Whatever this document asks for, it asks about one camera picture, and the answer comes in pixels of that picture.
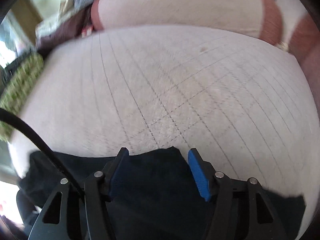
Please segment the black pants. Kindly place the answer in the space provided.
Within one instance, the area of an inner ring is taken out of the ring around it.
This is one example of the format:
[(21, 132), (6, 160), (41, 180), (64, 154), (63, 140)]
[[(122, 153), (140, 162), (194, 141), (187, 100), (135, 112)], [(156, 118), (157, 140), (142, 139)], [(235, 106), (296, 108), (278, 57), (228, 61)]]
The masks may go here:
[(20, 191), (41, 208), (30, 239), (295, 239), (302, 196), (283, 197), (256, 178), (236, 180), (213, 168), (212, 197), (199, 194), (188, 157), (174, 147), (130, 155), (121, 188), (108, 195), (115, 157), (54, 154), (81, 187), (78, 193), (40, 151)]

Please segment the green patterned folded blanket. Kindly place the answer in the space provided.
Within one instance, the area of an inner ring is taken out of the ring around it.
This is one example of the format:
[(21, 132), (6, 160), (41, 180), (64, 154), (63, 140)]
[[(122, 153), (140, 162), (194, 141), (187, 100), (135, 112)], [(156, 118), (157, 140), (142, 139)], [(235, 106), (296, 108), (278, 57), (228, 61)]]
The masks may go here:
[(3, 69), (1, 108), (18, 116), (44, 70), (43, 57), (25, 53)]

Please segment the small red white object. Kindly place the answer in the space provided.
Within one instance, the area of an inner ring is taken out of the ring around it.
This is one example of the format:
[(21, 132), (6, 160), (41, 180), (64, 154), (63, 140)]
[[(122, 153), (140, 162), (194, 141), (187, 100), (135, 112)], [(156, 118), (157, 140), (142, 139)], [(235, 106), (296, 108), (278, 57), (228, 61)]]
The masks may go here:
[(90, 36), (92, 35), (93, 31), (94, 31), (93, 25), (87, 25), (81, 31), (81, 37), (84, 38), (84, 37)]

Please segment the maroon blanket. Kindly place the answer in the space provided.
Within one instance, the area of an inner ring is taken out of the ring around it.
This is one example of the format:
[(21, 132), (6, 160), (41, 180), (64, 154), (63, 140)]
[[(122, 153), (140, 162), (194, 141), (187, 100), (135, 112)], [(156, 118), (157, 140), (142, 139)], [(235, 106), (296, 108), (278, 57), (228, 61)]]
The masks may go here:
[(90, 5), (68, 16), (58, 24), (55, 30), (40, 35), (36, 40), (36, 50), (42, 56), (47, 55), (55, 47), (81, 36), (82, 31), (87, 27), (92, 27)]

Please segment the small floral cloth item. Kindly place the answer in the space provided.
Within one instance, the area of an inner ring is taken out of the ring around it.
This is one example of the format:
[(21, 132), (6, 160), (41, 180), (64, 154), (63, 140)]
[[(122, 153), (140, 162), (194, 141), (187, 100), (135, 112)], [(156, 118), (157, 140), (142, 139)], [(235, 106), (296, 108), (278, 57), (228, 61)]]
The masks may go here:
[(289, 44), (286, 43), (286, 42), (279, 42), (278, 44), (276, 44), (276, 47), (279, 48), (280, 50), (282, 51), (285, 51), (285, 52), (289, 52)]

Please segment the long pink bolster pillow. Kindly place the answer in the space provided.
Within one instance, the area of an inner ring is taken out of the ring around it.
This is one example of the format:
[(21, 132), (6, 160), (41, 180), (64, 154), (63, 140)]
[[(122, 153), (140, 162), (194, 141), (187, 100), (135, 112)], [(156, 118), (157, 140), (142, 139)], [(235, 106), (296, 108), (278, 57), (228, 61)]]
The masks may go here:
[(227, 30), (271, 45), (281, 41), (283, 20), (274, 0), (94, 0), (95, 30), (184, 24)]

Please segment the pink and red pillow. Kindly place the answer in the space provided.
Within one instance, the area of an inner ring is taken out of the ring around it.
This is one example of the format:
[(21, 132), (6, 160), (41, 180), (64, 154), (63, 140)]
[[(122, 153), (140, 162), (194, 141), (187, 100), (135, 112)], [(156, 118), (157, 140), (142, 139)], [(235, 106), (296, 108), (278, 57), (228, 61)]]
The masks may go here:
[(308, 55), (319, 45), (319, 29), (312, 16), (300, 0), (288, 2), (293, 24), (287, 20), (287, 43), (289, 52), (303, 64)]

